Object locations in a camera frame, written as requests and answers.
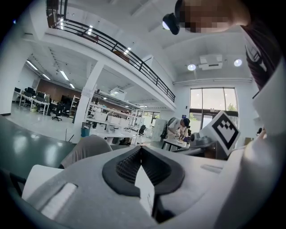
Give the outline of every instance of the black hat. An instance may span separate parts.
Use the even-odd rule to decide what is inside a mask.
[[[183,122],[185,124],[185,127],[188,127],[190,120],[189,119],[183,119]]]

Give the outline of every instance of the gray floor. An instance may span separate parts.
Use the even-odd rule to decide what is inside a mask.
[[[58,122],[52,120],[52,116],[55,116],[55,114],[52,113],[51,116],[43,116],[38,112],[30,112],[29,108],[19,107],[19,104],[13,103],[11,115],[6,116],[6,119],[30,131],[64,141],[67,129],[67,140],[69,140],[72,136],[72,119],[61,117],[62,121]]]

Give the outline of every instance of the white column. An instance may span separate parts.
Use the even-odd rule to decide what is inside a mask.
[[[88,81],[86,82],[86,85],[81,93],[79,105],[76,111],[76,118],[75,118],[75,125],[74,125],[75,135],[80,133],[81,124],[82,122],[84,122],[84,116],[85,116],[86,109],[88,107],[89,99],[93,98],[93,94],[96,89],[95,85],[96,85],[97,79],[103,67],[104,67],[103,62],[98,61],[93,71],[90,73]]]
[[[21,36],[21,31],[12,28],[0,46],[0,114],[11,113],[14,88],[32,52],[30,45]]]

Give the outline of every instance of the recessed ceiling light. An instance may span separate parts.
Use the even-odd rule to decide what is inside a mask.
[[[62,73],[63,77],[64,77],[66,80],[69,80],[68,77],[66,76],[66,74],[64,73],[64,71],[60,70],[60,72]]]
[[[38,70],[31,62],[29,62],[28,60],[27,60],[27,63],[29,64],[29,65],[31,65],[35,70]]]
[[[90,25],[89,27],[90,27],[90,29],[88,30],[88,35],[90,35],[90,34],[91,34],[91,31],[92,31],[93,26],[92,26],[92,25]]]
[[[45,74],[43,74],[43,76],[44,76],[45,78],[47,78],[48,80],[50,80],[50,78],[49,78],[49,77],[47,77]]]
[[[190,64],[189,66],[188,66],[188,70],[189,71],[194,71],[196,69],[196,65],[194,65],[194,64]]]
[[[240,65],[242,65],[242,60],[241,59],[236,59],[234,61],[234,66],[239,67]]]
[[[165,30],[170,30],[170,28],[169,28],[169,26],[167,26],[167,24],[166,24],[166,22],[162,22],[162,25],[163,25],[163,28],[165,29]]]

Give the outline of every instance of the gray cloth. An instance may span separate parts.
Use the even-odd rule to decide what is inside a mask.
[[[109,151],[112,151],[112,148],[103,138],[98,136],[84,137],[79,141],[79,143],[74,147],[74,149],[63,159],[61,165],[64,168],[67,168],[71,164],[81,159],[85,159],[87,157],[92,157]]]

